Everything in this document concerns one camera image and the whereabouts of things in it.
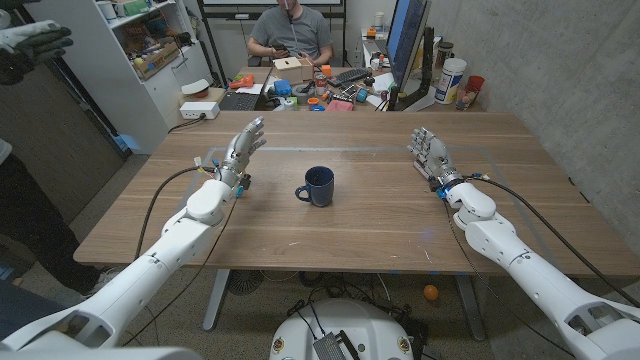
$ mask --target computer monitor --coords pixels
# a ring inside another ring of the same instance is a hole
[[[413,59],[429,17],[431,2],[427,0],[398,0],[393,13],[387,48],[393,81],[404,91]]]

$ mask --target white cabinet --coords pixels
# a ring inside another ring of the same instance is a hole
[[[183,85],[200,79],[212,82],[182,0],[154,4],[149,14],[119,18],[111,24],[90,0],[42,0],[25,6],[36,21],[51,19],[71,29],[74,44],[66,48],[64,60],[136,154],[151,154],[169,128],[178,124]],[[189,32],[195,45],[183,47],[181,55],[143,80],[118,38],[125,23],[143,21],[156,13],[178,33]]]

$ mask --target orange ball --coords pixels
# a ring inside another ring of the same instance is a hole
[[[438,288],[433,285],[427,285],[424,287],[424,297],[428,300],[435,300],[438,298]]]

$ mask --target wooden table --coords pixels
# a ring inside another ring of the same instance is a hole
[[[424,126],[448,146],[459,171],[488,173],[528,199],[604,274],[637,276],[640,262],[587,203],[538,141],[511,114],[427,112],[221,112],[171,133],[80,245],[75,258],[125,265],[134,257],[149,201],[169,175],[221,159],[231,138],[259,115],[268,140],[251,157],[252,184],[235,207],[207,266],[219,269],[468,274],[473,270],[452,235],[442,201],[412,167],[405,146]],[[304,173],[324,165],[335,173],[333,203],[316,208],[294,196]],[[155,204],[142,250],[206,176],[183,175]],[[497,203],[534,251],[571,276],[592,276],[524,206],[501,190],[474,183]],[[504,275],[473,251],[476,268]],[[201,265],[208,251],[190,265]],[[218,270],[204,327],[214,325],[228,270]],[[469,319],[479,319],[470,282],[461,283]],[[481,324],[475,328],[482,332]]]
[[[267,79],[267,76],[269,75],[269,70],[271,68],[268,67],[243,67],[242,69],[240,69],[240,72],[238,73],[238,75],[247,75],[247,74],[253,74],[254,79],[255,79],[255,83],[264,83],[265,80]],[[333,74],[340,74],[342,72],[345,72],[347,70],[351,70],[352,68],[331,68]],[[373,72],[373,76],[378,76],[380,74],[384,74],[384,73],[388,73],[390,71],[389,68],[385,68],[382,72]],[[330,86],[329,84],[327,84],[328,87],[330,87],[331,89],[335,90],[332,86]],[[328,106],[326,101],[322,101],[322,99],[320,99],[320,104],[324,106],[325,108]],[[300,110],[306,111],[308,110],[308,108],[306,106],[299,106]],[[353,111],[355,112],[360,112],[360,111],[367,111],[367,112],[373,112],[376,109],[375,106],[371,105],[369,102],[365,102],[365,103],[361,103],[361,102],[356,102],[353,106]],[[428,106],[422,110],[420,110],[421,112],[456,112],[456,106],[455,104],[449,104],[449,105],[442,105],[439,103],[435,103],[431,106]],[[478,111],[482,111],[482,109],[480,108],[480,104],[475,104],[473,106],[471,106],[469,109],[466,110],[466,112],[478,112]]]

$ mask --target person's hand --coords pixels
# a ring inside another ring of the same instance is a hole
[[[301,52],[296,56],[298,59],[307,59],[307,61],[309,62],[309,64],[315,66],[316,63],[313,61],[313,59],[311,58],[311,56],[309,56],[309,54],[307,54],[306,52]]]
[[[71,30],[47,20],[0,30],[0,84],[13,85],[35,66],[64,55]]]
[[[276,59],[289,57],[289,50],[276,50],[274,48],[271,48],[271,57]]]

